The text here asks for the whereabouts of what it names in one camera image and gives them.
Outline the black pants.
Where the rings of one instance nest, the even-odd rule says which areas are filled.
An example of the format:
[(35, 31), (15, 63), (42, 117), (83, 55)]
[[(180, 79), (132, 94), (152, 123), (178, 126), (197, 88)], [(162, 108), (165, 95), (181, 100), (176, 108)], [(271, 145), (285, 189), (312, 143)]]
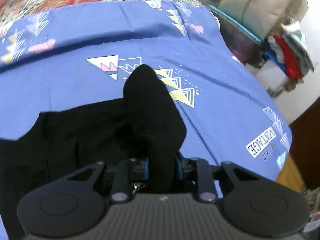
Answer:
[(146, 64), (129, 76), (120, 99), (41, 113), (20, 139), (1, 140), (1, 218), (8, 237), (24, 236), (16, 208), (25, 194), (97, 161), (148, 159), (150, 189), (171, 192), (186, 134), (165, 84)]

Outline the blue patterned bed sheet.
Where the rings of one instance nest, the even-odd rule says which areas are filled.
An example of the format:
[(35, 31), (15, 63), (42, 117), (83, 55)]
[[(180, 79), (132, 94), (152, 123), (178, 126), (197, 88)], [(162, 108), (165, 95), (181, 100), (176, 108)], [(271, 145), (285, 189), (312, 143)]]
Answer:
[[(187, 129), (176, 154), (230, 161), (276, 182), (291, 131), (270, 96), (226, 47), (205, 7), (178, 2), (94, 2), (41, 12), (1, 29), (1, 140), (17, 140), (43, 112), (123, 97), (139, 66), (165, 84)], [(132, 199), (109, 204), (100, 222), (73, 237), (21, 239), (273, 239), (242, 232), (194, 183), (150, 189), (148, 159), (132, 176)], [(274, 239), (292, 239), (296, 234)]]

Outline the pile of colourful clothes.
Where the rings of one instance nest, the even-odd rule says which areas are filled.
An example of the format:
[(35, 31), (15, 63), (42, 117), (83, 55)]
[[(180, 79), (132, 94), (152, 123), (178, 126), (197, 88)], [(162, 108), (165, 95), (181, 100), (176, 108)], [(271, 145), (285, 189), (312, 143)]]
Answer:
[(315, 65), (308, 53), (307, 38), (302, 33), (299, 21), (291, 19), (280, 24), (280, 31), (266, 38), (263, 56), (275, 63), (285, 74), (277, 88), (268, 88), (268, 94), (275, 98), (282, 92), (294, 90), (304, 82), (309, 72), (315, 71)]

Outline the beige fabric storage bag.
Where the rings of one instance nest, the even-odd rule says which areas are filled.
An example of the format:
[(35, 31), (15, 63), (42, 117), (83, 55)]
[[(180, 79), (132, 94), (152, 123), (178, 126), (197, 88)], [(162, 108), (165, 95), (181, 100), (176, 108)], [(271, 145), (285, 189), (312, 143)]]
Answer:
[(281, 23), (301, 21), (308, 10), (307, 0), (221, 0), (218, 9), (265, 39)]

